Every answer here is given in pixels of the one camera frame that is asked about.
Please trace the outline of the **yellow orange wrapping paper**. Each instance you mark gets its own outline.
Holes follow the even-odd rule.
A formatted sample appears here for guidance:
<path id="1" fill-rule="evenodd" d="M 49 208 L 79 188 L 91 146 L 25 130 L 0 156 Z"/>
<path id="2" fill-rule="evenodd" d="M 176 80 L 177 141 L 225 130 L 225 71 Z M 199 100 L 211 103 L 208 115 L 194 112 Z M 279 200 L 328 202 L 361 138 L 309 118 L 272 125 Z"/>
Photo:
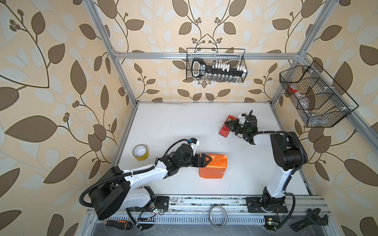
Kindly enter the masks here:
<path id="1" fill-rule="evenodd" d="M 222 179 L 227 169 L 226 155 L 209 155 L 212 161 L 199 169 L 199 176 L 203 179 Z"/>

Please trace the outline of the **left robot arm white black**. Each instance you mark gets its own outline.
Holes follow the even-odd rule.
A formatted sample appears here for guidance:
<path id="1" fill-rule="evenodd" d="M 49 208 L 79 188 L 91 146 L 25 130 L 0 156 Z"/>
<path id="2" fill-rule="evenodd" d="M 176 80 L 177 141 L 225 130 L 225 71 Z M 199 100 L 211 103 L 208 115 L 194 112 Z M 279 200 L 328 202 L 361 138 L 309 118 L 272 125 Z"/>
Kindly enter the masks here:
<path id="1" fill-rule="evenodd" d="M 83 191 L 79 203 L 93 208 L 99 220 L 109 218 L 120 209 L 156 209 L 157 196 L 149 183 L 172 177 L 181 168 L 205 168 L 212 161 L 212 157 L 196 153 L 197 139 L 181 139 L 176 143 L 179 147 L 175 151 L 167 149 L 151 165 L 134 170 L 110 168 L 97 183 Z"/>

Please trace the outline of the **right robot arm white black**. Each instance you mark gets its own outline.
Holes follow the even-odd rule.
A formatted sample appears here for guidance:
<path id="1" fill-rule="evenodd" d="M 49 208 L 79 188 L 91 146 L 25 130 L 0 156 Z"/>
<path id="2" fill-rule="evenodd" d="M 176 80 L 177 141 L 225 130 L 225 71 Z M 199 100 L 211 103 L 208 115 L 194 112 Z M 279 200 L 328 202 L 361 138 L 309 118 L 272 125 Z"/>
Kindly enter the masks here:
<path id="1" fill-rule="evenodd" d="M 276 167 L 269 184 L 264 188 L 257 206 L 265 212 L 283 205 L 286 188 L 293 175 L 308 161 L 308 156 L 295 132 L 258 130 L 253 112 L 237 119 L 227 119 L 224 126 L 251 145 L 271 146 Z"/>

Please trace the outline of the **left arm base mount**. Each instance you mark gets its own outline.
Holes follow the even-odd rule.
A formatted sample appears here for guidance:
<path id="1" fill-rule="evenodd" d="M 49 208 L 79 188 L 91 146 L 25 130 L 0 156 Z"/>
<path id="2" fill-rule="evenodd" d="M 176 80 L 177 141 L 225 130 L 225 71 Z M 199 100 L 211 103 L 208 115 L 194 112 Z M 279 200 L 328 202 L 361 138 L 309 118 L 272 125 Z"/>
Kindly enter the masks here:
<path id="1" fill-rule="evenodd" d="M 158 196 L 156 199 L 150 200 L 144 207 L 132 207 L 131 211 L 164 213 L 169 209 L 169 200 L 168 196 Z"/>

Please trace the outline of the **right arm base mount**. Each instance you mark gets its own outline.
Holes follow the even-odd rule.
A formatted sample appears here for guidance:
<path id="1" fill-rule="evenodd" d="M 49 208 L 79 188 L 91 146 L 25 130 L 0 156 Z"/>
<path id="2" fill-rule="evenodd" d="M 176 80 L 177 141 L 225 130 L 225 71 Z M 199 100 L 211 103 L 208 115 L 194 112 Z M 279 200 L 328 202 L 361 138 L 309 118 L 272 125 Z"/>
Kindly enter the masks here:
<path id="1" fill-rule="evenodd" d="M 288 213 L 285 197 L 268 198 L 247 197 L 246 204 L 249 213 Z"/>

